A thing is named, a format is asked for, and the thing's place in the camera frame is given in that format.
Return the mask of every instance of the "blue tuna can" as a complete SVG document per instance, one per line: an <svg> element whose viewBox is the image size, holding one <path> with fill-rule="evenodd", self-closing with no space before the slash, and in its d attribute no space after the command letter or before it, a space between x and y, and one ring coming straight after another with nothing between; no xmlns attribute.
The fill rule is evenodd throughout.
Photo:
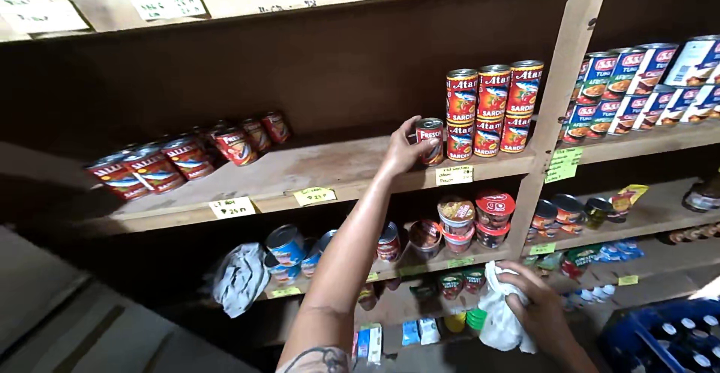
<svg viewBox="0 0 720 373"><path fill-rule="evenodd" d="M315 274L315 268L318 267L318 262L320 261L320 255L323 253L320 252L320 242L314 244L312 246L312 249L310 249L307 253L307 256L305 256L305 259L300 262L300 267L302 269L302 274L304 274L307 277L312 277L313 274Z"/></svg>
<svg viewBox="0 0 720 373"><path fill-rule="evenodd" d="M278 263L272 253L268 253L265 256L265 268L279 284L283 285L293 284L297 276L300 274L300 265L290 267L283 266Z"/></svg>
<svg viewBox="0 0 720 373"><path fill-rule="evenodd" d="M265 246L283 266L295 266L305 259L304 238L294 225L287 224L270 232Z"/></svg>

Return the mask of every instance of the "yellow sticky note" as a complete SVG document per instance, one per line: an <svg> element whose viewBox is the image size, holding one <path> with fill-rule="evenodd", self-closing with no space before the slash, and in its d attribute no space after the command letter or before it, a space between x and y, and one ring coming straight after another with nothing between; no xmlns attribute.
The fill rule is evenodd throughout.
<svg viewBox="0 0 720 373"><path fill-rule="evenodd" d="M470 183L473 180L473 166L451 166L435 169L435 184L454 185L458 183Z"/></svg>
<svg viewBox="0 0 720 373"><path fill-rule="evenodd" d="M293 295L300 295L300 294L302 294L302 291L300 291L299 288L288 287L286 289L274 290L272 292L272 298L293 296Z"/></svg>
<svg viewBox="0 0 720 373"><path fill-rule="evenodd" d="M535 245L532 248L530 248L530 254L531 255L544 255L546 253L553 253L555 252L555 242L550 243L544 243L541 245Z"/></svg>
<svg viewBox="0 0 720 373"><path fill-rule="evenodd" d="M247 196L209 202L207 205L219 220L255 214L255 207Z"/></svg>
<svg viewBox="0 0 720 373"><path fill-rule="evenodd" d="M475 262L475 259L472 256L467 257L467 258L462 258L462 259L448 260L448 269L472 265L474 262Z"/></svg>
<svg viewBox="0 0 720 373"><path fill-rule="evenodd" d="M618 286L630 286L631 284L637 284L638 280L638 276L623 276L618 278Z"/></svg>
<svg viewBox="0 0 720 373"><path fill-rule="evenodd" d="M324 187L306 188L301 191L296 191L293 194L295 195L295 200L297 200L297 203L300 204L300 206L338 199L335 197L335 191Z"/></svg>

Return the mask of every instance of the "wooden shelf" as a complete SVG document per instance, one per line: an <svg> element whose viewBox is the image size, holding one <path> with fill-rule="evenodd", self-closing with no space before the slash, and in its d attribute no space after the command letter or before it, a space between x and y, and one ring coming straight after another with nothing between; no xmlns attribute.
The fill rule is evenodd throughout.
<svg viewBox="0 0 720 373"><path fill-rule="evenodd" d="M651 185L647 193L630 209L627 221L624 223L614 224L606 221L599 230L586 229L579 236L560 232L554 239L536 238L532 242L525 244L523 256L530 253L533 245L547 242L555 242L556 250L564 250L720 221L720 210L702 214L691 212L680 204L683 195L695 182L697 182L696 178L690 178ZM578 199L584 203L589 197L607 199L615 193L617 191L607 191L588 196L579 196Z"/></svg>

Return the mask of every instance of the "hand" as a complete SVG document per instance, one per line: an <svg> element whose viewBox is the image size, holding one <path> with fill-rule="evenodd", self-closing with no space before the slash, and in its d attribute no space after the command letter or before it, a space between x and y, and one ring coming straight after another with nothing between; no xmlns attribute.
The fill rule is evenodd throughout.
<svg viewBox="0 0 720 373"><path fill-rule="evenodd" d="M390 136L390 146L382 161L382 165L378 170L380 175L388 175L394 177L401 173L407 172L412 165L418 160L422 154L429 152L432 148L440 144L439 138L426 139L419 144L410 145L408 142L408 134L413 129L415 122L420 116L414 116L402 123L399 129L395 130Z"/></svg>

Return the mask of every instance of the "red sardine can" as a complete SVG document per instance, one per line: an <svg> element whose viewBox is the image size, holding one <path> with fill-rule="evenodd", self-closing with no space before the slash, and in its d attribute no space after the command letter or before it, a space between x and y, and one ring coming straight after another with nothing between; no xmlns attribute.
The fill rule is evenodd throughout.
<svg viewBox="0 0 720 373"><path fill-rule="evenodd" d="M509 65L487 65L479 69L477 119L501 119L505 115L510 86Z"/></svg>
<svg viewBox="0 0 720 373"><path fill-rule="evenodd" d="M216 134L215 142L222 154L237 166L249 165L258 159L250 138L238 127Z"/></svg>
<svg viewBox="0 0 720 373"><path fill-rule="evenodd" d="M263 125L256 119L246 119L242 123L243 130L250 136L250 142L257 152L265 152L270 149L272 142Z"/></svg>
<svg viewBox="0 0 720 373"><path fill-rule="evenodd" d="M170 141L162 148L162 152L173 161L187 180L200 179L215 171L209 156L195 138Z"/></svg>
<svg viewBox="0 0 720 373"><path fill-rule="evenodd" d="M262 118L265 129L270 134L270 139L276 144L282 144L290 138L290 129L287 128L282 114L277 111L271 111Z"/></svg>
<svg viewBox="0 0 720 373"><path fill-rule="evenodd" d="M136 149L125 157L123 165L155 194L167 193L186 182L180 171L155 145Z"/></svg>
<svg viewBox="0 0 720 373"><path fill-rule="evenodd" d="M108 155L85 166L85 170L97 177L113 194L129 202L147 195L150 190L123 166L123 158L123 153Z"/></svg>
<svg viewBox="0 0 720 373"><path fill-rule="evenodd" d="M415 123L415 138L418 143L426 139L439 138L440 143L431 151L420 156L420 162L426 166L439 165L443 161L443 120L420 119Z"/></svg>
<svg viewBox="0 0 720 373"><path fill-rule="evenodd" d="M452 123L472 123L477 104L477 70L455 69L448 72L445 88L445 119Z"/></svg>
<svg viewBox="0 0 720 373"><path fill-rule="evenodd" d="M528 116L533 113L543 67L542 61L518 61L510 65L510 90L506 114Z"/></svg>

